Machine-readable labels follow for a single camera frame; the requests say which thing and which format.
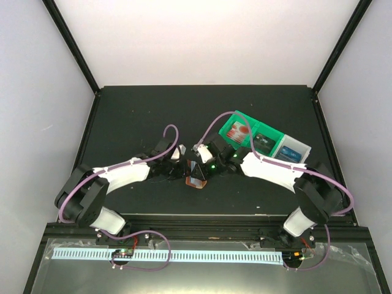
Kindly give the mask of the brown leather card holder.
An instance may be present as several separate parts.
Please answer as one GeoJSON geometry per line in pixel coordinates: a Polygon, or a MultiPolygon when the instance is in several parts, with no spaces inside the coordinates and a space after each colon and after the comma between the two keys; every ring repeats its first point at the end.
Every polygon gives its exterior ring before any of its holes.
{"type": "Polygon", "coordinates": [[[207,180],[200,164],[196,161],[188,160],[186,185],[196,189],[203,189],[206,186],[206,183],[207,180]]]}

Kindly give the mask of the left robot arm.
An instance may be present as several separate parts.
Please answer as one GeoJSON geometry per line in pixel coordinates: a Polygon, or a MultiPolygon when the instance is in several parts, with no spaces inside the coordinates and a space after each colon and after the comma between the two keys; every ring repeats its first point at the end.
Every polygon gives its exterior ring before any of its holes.
{"type": "Polygon", "coordinates": [[[173,146],[170,140],[162,138],[155,148],[111,167],[79,165],[55,198],[59,220],[103,230],[117,244],[126,244],[132,230],[120,213],[104,207],[106,196],[158,176],[183,177],[185,153],[184,145],[173,146]]]}

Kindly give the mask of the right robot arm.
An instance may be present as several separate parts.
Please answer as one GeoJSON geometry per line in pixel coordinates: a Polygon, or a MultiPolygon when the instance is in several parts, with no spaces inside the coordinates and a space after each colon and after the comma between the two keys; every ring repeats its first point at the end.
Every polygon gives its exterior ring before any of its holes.
{"type": "Polygon", "coordinates": [[[284,248],[293,247],[313,226],[327,224],[342,199],[337,182],[322,174],[322,164],[308,167],[264,156],[248,147],[235,149],[219,134],[194,146],[187,163],[189,178],[197,188],[227,172],[262,179],[293,192],[298,207],[270,237],[284,248]]]}

